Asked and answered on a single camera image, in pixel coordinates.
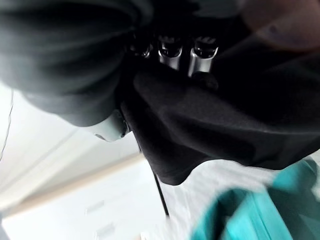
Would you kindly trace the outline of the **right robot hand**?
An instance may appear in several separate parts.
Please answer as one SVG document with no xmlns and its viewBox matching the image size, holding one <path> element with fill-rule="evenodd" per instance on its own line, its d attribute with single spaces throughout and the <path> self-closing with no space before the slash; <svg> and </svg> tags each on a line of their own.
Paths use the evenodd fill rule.
<svg viewBox="0 0 320 240">
<path fill-rule="evenodd" d="M 113 142 L 128 127 L 118 86 L 128 46 L 203 18 L 226 20 L 236 0 L 3 0 L 0 79 L 33 106 Z"/>
</svg>

